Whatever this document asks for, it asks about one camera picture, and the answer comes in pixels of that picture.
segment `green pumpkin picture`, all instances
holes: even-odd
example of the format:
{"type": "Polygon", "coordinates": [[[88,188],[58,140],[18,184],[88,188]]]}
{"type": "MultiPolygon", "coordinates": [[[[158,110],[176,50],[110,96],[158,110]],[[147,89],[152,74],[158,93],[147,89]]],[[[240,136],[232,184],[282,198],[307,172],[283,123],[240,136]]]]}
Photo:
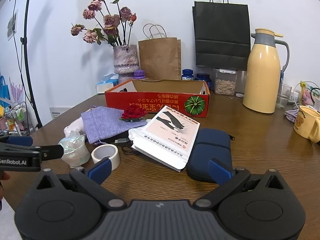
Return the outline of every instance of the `green pumpkin picture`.
{"type": "Polygon", "coordinates": [[[205,101],[200,96],[189,97],[184,103],[184,109],[188,114],[198,115],[204,110],[205,101]]]}

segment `shopping bag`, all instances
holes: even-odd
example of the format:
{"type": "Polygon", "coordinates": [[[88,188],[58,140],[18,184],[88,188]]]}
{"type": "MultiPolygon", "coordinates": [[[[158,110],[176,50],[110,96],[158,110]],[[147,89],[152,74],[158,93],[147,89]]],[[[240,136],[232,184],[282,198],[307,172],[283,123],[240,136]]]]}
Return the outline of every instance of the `shopping bag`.
{"type": "MultiPolygon", "coordinates": [[[[0,98],[10,99],[8,85],[5,84],[4,76],[0,76],[0,98]]],[[[0,100],[0,105],[3,107],[9,106],[8,103],[0,100]]]]}
{"type": "Polygon", "coordinates": [[[181,40],[177,38],[168,38],[165,30],[164,34],[160,32],[160,25],[146,24],[143,27],[143,33],[147,40],[139,41],[140,66],[145,71],[146,77],[152,80],[159,79],[181,79],[181,40]],[[147,25],[150,37],[144,31],[147,25]],[[161,38],[154,38],[151,28],[155,27],[161,38]]]}
{"type": "Polygon", "coordinates": [[[245,4],[196,2],[193,21],[196,66],[247,70],[250,23],[245,4]]]}

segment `brown paper bag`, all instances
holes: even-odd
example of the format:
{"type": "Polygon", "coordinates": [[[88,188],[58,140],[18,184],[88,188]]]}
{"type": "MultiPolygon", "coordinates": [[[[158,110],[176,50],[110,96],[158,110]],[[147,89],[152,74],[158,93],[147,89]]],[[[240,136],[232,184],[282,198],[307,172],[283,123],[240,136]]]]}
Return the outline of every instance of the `brown paper bag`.
{"type": "Polygon", "coordinates": [[[145,34],[148,40],[139,41],[140,66],[146,72],[146,77],[152,80],[180,80],[181,40],[167,38],[165,31],[163,38],[161,36],[161,38],[153,39],[151,31],[150,34],[152,39],[145,34]]]}

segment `wooden table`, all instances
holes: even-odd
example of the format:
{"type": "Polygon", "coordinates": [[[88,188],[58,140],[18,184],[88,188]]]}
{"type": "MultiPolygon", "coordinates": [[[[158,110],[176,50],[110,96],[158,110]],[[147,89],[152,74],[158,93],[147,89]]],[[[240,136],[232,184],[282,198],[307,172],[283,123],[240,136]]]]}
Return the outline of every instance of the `wooden table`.
{"type": "MultiPolygon", "coordinates": [[[[64,137],[63,128],[89,107],[105,106],[104,95],[95,95],[46,124],[32,137],[34,145],[57,144],[64,137]]],[[[242,105],[242,99],[211,95],[207,118],[196,118],[200,128],[226,131],[236,139],[231,142],[233,166],[242,166],[252,173],[278,169],[303,205],[307,221],[299,239],[318,239],[320,236],[320,147],[293,131],[292,123],[277,109],[274,114],[261,114],[242,105]]],[[[198,182],[171,170],[144,155],[120,153],[120,166],[102,184],[127,203],[131,199],[190,199],[191,202],[216,187],[198,182]]],[[[43,163],[56,173],[70,171],[62,160],[43,163]]],[[[16,209],[37,173],[11,172],[4,181],[5,198],[16,209]]]]}

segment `light stand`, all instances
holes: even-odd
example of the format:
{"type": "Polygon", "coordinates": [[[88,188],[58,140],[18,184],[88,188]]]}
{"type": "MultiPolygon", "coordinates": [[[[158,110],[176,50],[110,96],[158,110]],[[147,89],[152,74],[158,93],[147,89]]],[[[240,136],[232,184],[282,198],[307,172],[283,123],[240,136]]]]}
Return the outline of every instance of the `light stand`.
{"type": "Polygon", "coordinates": [[[23,38],[21,37],[20,41],[23,44],[24,64],[25,64],[25,68],[26,68],[26,76],[27,76],[28,88],[29,88],[29,93],[30,93],[30,101],[31,101],[31,105],[33,107],[33,110],[35,111],[35,115],[36,115],[37,122],[38,122],[36,127],[38,127],[38,129],[40,129],[42,127],[42,123],[41,123],[41,120],[40,120],[40,117],[38,114],[35,98],[34,98],[33,92],[32,92],[30,73],[29,73],[29,64],[28,64],[28,53],[27,53],[27,18],[28,18],[29,1],[30,0],[27,0],[26,11],[24,14],[24,37],[23,38]]]}

